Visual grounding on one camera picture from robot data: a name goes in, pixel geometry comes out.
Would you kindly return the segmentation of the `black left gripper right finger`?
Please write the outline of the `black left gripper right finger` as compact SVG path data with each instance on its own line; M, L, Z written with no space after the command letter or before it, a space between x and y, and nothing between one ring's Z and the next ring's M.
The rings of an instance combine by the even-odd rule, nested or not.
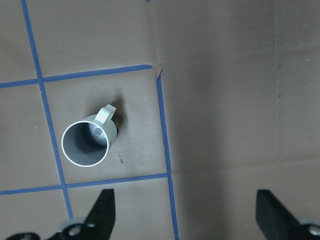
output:
M256 193L255 220L267 240L318 240L320 226L302 223L268 189Z

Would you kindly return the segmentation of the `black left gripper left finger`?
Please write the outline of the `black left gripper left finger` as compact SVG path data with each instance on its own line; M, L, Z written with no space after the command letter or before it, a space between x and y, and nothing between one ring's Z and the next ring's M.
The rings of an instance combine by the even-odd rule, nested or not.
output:
M116 220L115 192L103 189L87 217L58 230L50 240L109 240Z

